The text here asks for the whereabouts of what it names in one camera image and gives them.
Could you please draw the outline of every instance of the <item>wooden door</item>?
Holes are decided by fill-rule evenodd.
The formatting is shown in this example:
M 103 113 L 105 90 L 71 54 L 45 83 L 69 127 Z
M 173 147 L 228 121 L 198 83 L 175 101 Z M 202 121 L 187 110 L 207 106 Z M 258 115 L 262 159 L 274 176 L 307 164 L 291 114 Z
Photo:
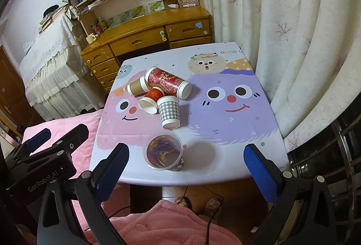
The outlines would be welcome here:
M 0 110 L 16 125 L 29 127 L 44 122 L 37 111 L 29 105 L 24 83 L 12 67 L 2 46 L 0 63 Z

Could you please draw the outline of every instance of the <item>curtain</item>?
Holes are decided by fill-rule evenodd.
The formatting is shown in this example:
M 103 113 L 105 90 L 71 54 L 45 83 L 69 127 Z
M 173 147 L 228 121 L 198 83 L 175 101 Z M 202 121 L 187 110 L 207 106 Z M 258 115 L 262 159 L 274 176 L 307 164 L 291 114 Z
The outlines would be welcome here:
M 287 151 L 361 91 L 361 0 L 204 0 L 216 42 L 235 41 L 265 90 Z

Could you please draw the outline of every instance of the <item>yellow cartoon face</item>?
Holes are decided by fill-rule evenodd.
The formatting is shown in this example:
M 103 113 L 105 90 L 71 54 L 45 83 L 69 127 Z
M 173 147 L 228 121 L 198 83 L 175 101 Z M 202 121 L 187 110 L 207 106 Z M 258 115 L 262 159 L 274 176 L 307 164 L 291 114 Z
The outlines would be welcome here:
M 188 68 L 196 74 L 214 74 L 226 68 L 226 60 L 213 54 L 201 54 L 193 56 L 188 62 Z

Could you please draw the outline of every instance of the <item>desk drawer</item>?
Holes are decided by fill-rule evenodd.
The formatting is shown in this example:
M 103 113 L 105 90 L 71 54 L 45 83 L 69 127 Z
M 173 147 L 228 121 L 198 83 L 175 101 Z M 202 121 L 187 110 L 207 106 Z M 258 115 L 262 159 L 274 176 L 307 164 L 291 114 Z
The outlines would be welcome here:
M 110 58 L 113 58 L 113 53 L 108 45 L 101 46 L 90 53 L 87 53 L 83 56 L 84 61 L 86 64 L 91 67 L 97 65 L 101 62 L 104 62 Z
M 115 58 L 113 58 L 90 67 L 90 70 L 93 72 L 96 78 L 99 78 L 114 72 L 118 72 L 119 66 Z
M 184 39 L 184 40 L 178 40 L 178 41 L 173 41 L 170 43 L 170 48 L 171 49 L 176 49 L 176 48 L 181 48 L 183 46 L 195 46 L 195 45 L 203 45 L 203 44 L 211 44 L 212 41 L 212 37 L 208 36 L 208 37 L 195 37 L 192 39 Z
M 145 48 L 146 46 L 153 46 L 161 44 L 163 41 L 160 34 L 164 31 L 163 26 L 158 26 L 152 29 L 144 30 L 136 34 L 129 35 L 127 37 L 118 39 L 110 43 L 111 49 L 115 56 L 122 55 L 134 50 Z
M 104 88 L 112 87 L 115 77 L 117 77 L 117 74 L 118 72 L 114 72 L 112 74 L 108 74 L 106 76 L 98 78 L 98 80 Z
M 193 19 L 165 26 L 170 41 L 204 37 L 211 34 L 208 18 Z

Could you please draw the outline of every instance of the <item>white table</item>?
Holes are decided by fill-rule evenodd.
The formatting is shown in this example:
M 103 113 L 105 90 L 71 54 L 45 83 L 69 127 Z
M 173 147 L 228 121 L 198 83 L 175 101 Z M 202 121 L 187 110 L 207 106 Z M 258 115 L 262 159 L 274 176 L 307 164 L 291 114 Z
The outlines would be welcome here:
M 142 146 L 148 145 L 151 134 L 162 130 L 160 115 L 139 109 L 141 97 L 131 97 L 126 90 L 128 83 L 152 66 L 193 84 L 190 96 L 181 101 L 181 127 L 173 130 L 186 147 L 185 165 L 178 172 L 158 171 L 146 164 Z M 124 102 L 128 106 L 122 110 Z M 183 186 L 247 178 L 243 150 L 249 143 L 279 168 L 288 165 L 268 99 L 236 43 L 189 46 L 125 61 L 105 104 L 90 169 L 118 142 L 130 150 L 119 182 L 130 184 Z

